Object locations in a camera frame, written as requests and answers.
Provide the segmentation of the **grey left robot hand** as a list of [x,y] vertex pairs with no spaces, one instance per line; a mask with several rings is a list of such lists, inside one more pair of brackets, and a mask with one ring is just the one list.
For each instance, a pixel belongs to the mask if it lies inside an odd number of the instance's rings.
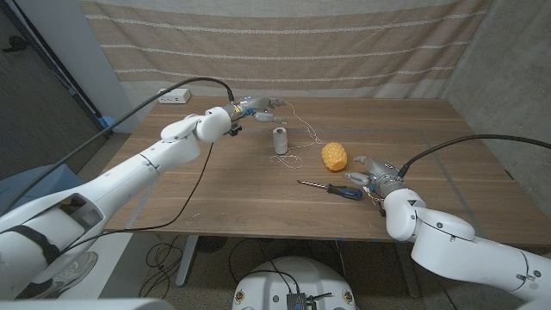
[[286,124],[287,121],[279,116],[269,113],[267,109],[275,109],[285,106],[287,103],[275,97],[244,97],[237,102],[229,103],[222,108],[229,114],[231,122],[237,123],[245,117],[253,117],[256,121],[267,123],[274,122]]

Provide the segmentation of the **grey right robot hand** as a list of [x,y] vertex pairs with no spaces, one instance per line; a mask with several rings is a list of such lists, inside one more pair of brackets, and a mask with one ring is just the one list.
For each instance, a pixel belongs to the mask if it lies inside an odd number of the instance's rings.
[[366,156],[357,156],[354,161],[361,163],[366,170],[364,173],[344,173],[344,178],[354,184],[367,187],[382,198],[386,198],[395,190],[407,188],[398,176],[399,170],[388,162]]

